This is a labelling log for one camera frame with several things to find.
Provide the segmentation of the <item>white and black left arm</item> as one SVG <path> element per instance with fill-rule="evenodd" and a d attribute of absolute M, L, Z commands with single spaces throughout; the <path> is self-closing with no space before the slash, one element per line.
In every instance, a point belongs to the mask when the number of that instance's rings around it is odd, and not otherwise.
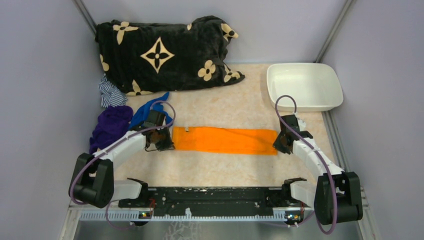
<path fill-rule="evenodd" d="M 104 208 L 113 201 L 131 200 L 138 207 L 149 203 L 147 183 L 128 178 L 116 180 L 115 169 L 135 153 L 155 145 L 168 149 L 171 143 L 170 126 L 174 119 L 164 112 L 150 110 L 146 120 L 133 126 L 121 138 L 94 153 L 78 156 L 70 181 L 68 194 L 77 205 L 89 204 Z"/>

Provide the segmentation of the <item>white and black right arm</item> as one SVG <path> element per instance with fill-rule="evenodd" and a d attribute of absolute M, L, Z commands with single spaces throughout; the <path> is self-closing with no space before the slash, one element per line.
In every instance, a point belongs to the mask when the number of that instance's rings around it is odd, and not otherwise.
<path fill-rule="evenodd" d="M 359 176 L 333 163 L 317 146 L 312 134 L 303 130 L 295 114 L 279 116 L 280 133 L 273 147 L 300 159 L 313 175 L 284 181 L 281 199 L 287 206 L 302 202 L 312 207 L 321 225 L 359 221 L 363 203 Z"/>

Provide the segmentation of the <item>orange towel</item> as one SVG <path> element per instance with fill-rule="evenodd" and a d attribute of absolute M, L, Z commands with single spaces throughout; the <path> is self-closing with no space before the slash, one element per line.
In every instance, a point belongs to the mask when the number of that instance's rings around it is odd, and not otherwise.
<path fill-rule="evenodd" d="M 271 129 L 209 126 L 176 126 L 172 131 L 172 141 L 178 151 L 217 154 L 276 156 L 273 143 L 277 136 L 277 131 Z"/>

